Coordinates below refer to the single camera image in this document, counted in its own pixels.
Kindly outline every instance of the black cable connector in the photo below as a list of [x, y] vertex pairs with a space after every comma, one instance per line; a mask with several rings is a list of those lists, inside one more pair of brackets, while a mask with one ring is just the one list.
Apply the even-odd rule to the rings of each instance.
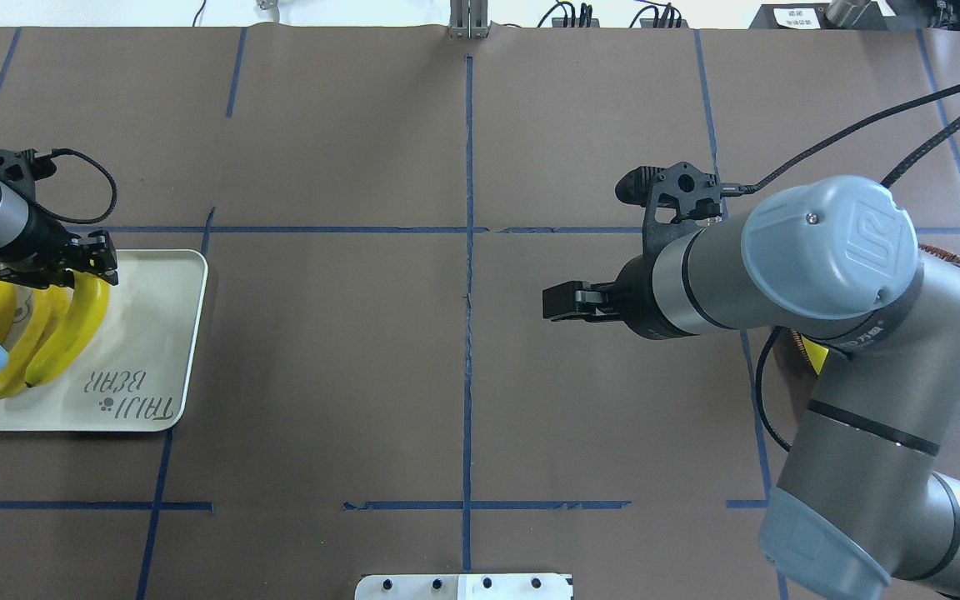
[[595, 7], [591, 4], [580, 2], [580, 20], [578, 23], [579, 27], [591, 27], [592, 15], [595, 12]]
[[550, 10], [543, 15], [543, 18], [540, 19], [540, 23], [537, 24], [536, 28], [543, 27], [543, 24], [546, 22], [546, 19], [553, 12], [558, 10], [558, 7], [561, 7], [563, 14], [565, 15], [565, 27], [570, 27], [570, 23], [576, 22], [576, 7], [571, 2], [555, 2], [553, 7], [550, 7]]
[[646, 11], [654, 11], [654, 19], [651, 22], [651, 29], [678, 29], [683, 24], [683, 15], [679, 12], [679, 8], [674, 7], [670, 3], [662, 2], [651, 2], [650, 0], [638, 0], [640, 3], [647, 4], [646, 7], [640, 8], [639, 12], [636, 12], [636, 16], [632, 17], [632, 22], [628, 24], [628, 29], [636, 27], [636, 22], [639, 20], [639, 17], [643, 16], [643, 13]]

